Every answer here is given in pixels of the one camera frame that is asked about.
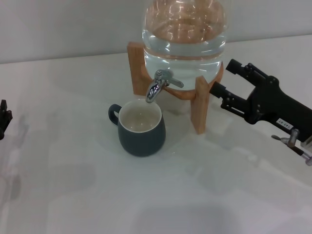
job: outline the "white table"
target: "white table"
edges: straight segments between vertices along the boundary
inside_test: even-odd
[[[312,36],[229,43],[234,58],[280,79],[312,108]],[[225,72],[247,98],[252,85]],[[108,119],[132,93],[126,54],[0,65],[0,98],[13,112],[0,141],[1,234],[311,234],[312,168],[272,134],[213,98],[197,136],[189,103],[157,98],[163,149],[133,157]]]

